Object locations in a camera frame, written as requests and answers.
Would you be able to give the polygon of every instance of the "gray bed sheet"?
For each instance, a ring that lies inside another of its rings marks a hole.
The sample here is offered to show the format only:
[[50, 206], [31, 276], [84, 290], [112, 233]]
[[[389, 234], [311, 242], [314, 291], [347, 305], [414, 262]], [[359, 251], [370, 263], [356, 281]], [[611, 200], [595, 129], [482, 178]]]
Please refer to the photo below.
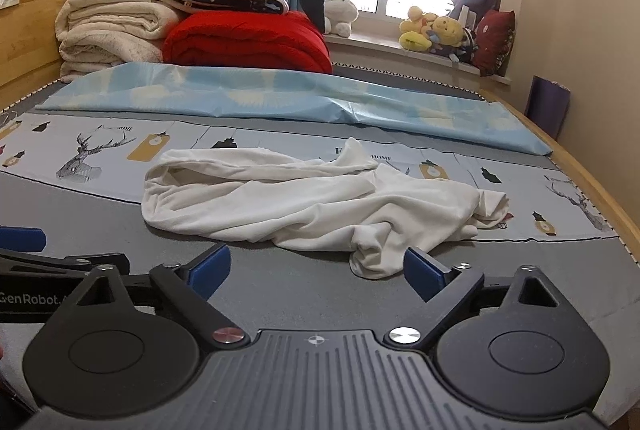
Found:
[[[44, 100], [44, 92], [21, 102], [24, 112]], [[123, 115], [165, 119], [162, 115]], [[432, 147], [444, 152], [476, 155], [496, 161], [555, 168], [545, 157], [415, 134], [324, 123], [279, 120], [233, 120], [182, 117], [191, 123], [226, 125], [270, 131], [319, 134]], [[208, 240], [151, 229], [140, 207], [85, 195], [0, 173], [0, 225], [41, 227], [48, 235], [46, 255], [121, 251], [132, 273], [146, 273], [169, 260], [187, 262], [211, 245]], [[262, 245], [230, 245], [232, 271], [212, 296], [220, 311], [255, 334], [260, 328], [341, 330], [370, 328], [385, 331], [411, 324], [423, 303], [402, 276], [367, 281], [354, 276], [348, 255], [294, 253]], [[445, 264], [470, 263], [489, 275], [512, 275], [522, 264], [534, 264], [554, 281], [602, 339], [611, 358], [609, 383], [596, 413], [612, 422], [640, 398], [640, 269], [617, 239], [579, 242], [535, 241], [444, 244], [432, 255]], [[24, 396], [30, 397], [21, 359], [37, 324], [2, 324], [2, 373]]]

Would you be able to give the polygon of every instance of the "wooden bed frame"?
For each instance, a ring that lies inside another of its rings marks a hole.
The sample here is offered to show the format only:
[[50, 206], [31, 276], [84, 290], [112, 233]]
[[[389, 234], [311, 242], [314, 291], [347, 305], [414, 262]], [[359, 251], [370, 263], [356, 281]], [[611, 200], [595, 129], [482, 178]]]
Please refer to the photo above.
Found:
[[[0, 10], [0, 111], [60, 75], [60, 55], [53, 23], [66, 0], [20, 0]], [[610, 222], [630, 253], [640, 257], [640, 230], [604, 187], [537, 125], [489, 91], [481, 95], [500, 101], [549, 145], [559, 168], [571, 178]]]

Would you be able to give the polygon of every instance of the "crosshair logo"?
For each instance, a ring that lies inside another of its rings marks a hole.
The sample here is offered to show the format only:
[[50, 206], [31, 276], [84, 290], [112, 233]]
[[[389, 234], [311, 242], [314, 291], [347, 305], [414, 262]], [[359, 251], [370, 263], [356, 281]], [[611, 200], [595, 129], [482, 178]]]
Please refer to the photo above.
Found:
[[319, 345], [324, 344], [326, 339], [320, 336], [320, 334], [314, 334], [311, 338], [308, 338], [306, 341], [309, 342], [311, 345], [318, 347]]

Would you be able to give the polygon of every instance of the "metal screw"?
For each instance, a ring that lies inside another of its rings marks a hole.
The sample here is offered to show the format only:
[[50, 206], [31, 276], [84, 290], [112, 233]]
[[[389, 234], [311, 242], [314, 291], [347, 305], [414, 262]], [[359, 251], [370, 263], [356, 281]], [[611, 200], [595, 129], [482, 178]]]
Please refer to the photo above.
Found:
[[415, 344], [420, 339], [420, 331], [412, 327], [396, 327], [389, 332], [389, 338], [396, 344]]
[[214, 331], [212, 336], [220, 344], [237, 344], [244, 338], [244, 331], [239, 327], [223, 327]]

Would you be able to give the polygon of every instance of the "light blue folded fabric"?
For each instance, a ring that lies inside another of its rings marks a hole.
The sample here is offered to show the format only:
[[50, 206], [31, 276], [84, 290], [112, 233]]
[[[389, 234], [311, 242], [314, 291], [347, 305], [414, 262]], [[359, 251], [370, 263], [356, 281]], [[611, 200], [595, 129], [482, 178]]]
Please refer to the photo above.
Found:
[[290, 70], [130, 62], [77, 78], [36, 108], [359, 123], [551, 153], [500, 103]]

